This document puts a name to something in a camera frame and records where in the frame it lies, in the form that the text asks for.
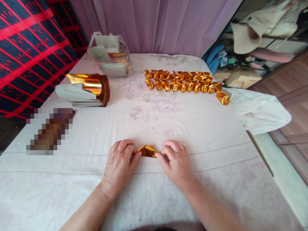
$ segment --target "cardboard box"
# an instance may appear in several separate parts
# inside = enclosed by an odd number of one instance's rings
[[[261,79],[262,77],[255,70],[239,69],[232,72],[225,83],[228,87],[246,89]]]
[[[222,83],[222,81],[229,78],[231,72],[228,69],[218,69],[214,75],[216,82]]]

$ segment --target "right hand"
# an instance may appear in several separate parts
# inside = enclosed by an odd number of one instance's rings
[[[182,193],[194,190],[197,180],[193,175],[187,147],[176,141],[165,141],[162,145],[165,148],[161,153],[156,153],[156,156],[167,177]]]

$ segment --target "curtain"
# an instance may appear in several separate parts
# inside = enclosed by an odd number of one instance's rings
[[[78,58],[45,0],[0,0],[0,115],[26,123]]]
[[[201,57],[241,0],[71,0],[86,37],[122,35],[131,53]]]

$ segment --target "finger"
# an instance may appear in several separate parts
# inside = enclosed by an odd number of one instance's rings
[[[167,157],[169,158],[169,160],[173,160],[174,159],[174,151],[171,147],[165,147],[162,151],[161,154],[163,155],[167,155]]]
[[[119,150],[120,152],[123,152],[125,150],[125,148],[127,147],[127,145],[133,145],[134,142],[131,141],[131,140],[122,140],[120,143],[119,143],[119,146],[117,148],[117,150]]]
[[[178,152],[180,151],[180,147],[179,147],[179,144],[176,142],[176,141],[165,141],[163,142],[162,144],[164,147],[171,147],[174,151]]]
[[[181,142],[177,142],[177,144],[179,145],[179,147],[180,147],[180,149],[181,149],[182,151],[185,151],[185,149],[184,149],[184,145],[182,145],[182,143],[181,143]]]
[[[129,156],[131,156],[132,154],[136,153],[136,149],[135,149],[135,147],[133,145],[129,144],[125,148],[124,153],[128,154]]]
[[[132,172],[135,171],[135,169],[136,169],[136,167],[137,167],[137,165],[138,165],[138,163],[139,163],[141,154],[142,154],[142,152],[137,152],[137,153],[135,154],[135,156],[133,157],[132,161],[130,162],[130,164],[129,164],[129,169],[130,169]]]
[[[168,173],[170,171],[170,165],[167,162],[167,160],[165,159],[165,157],[161,153],[158,153],[158,152],[155,155],[156,155],[160,165],[162,166],[164,172]]]
[[[110,149],[110,150],[115,151],[115,150],[118,148],[118,146],[119,146],[120,142],[121,142],[121,141],[117,141],[117,142],[115,142],[115,143],[113,144],[113,146],[111,147],[111,149]]]

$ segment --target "hand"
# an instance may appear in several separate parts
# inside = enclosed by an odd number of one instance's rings
[[[196,179],[188,157],[187,147],[176,141],[165,141],[165,148],[161,153],[156,153],[159,163],[167,177],[178,187],[182,193],[189,193],[195,188]]]
[[[109,156],[100,183],[103,193],[109,197],[117,198],[122,189],[132,178],[142,152],[136,153],[133,141],[117,141],[110,148]]]

